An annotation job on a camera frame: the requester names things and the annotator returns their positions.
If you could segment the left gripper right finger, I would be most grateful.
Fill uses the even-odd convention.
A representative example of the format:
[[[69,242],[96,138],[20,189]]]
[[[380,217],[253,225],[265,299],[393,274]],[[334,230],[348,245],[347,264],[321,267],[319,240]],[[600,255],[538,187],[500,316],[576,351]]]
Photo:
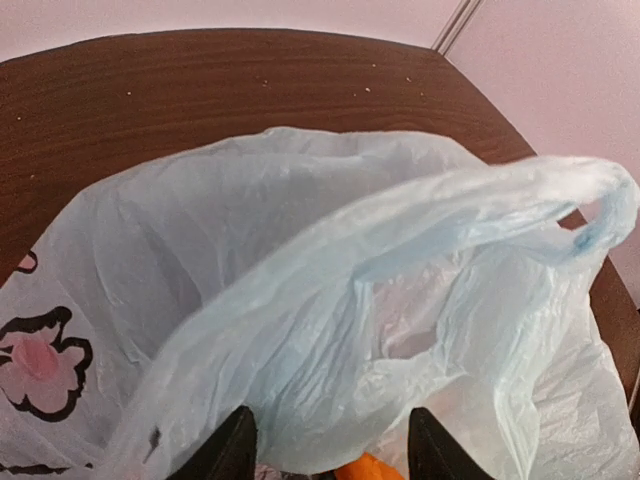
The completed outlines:
[[[407,456],[410,480],[492,479],[423,407],[409,417]]]

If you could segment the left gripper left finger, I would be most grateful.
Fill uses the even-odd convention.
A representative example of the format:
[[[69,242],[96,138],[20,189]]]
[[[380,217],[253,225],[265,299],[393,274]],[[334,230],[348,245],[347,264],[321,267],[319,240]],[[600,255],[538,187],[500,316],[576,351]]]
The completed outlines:
[[[255,476],[257,427],[239,406],[174,473],[174,480],[248,480]]]

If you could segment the light blue printed plastic bag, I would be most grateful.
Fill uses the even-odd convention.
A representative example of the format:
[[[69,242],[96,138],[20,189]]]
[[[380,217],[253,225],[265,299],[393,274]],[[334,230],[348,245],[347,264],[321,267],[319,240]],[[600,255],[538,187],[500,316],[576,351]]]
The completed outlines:
[[[426,408],[496,479],[635,479],[590,288],[621,165],[274,128],[78,193],[1,289],[1,475],[166,479],[234,410],[257,458],[408,471]]]

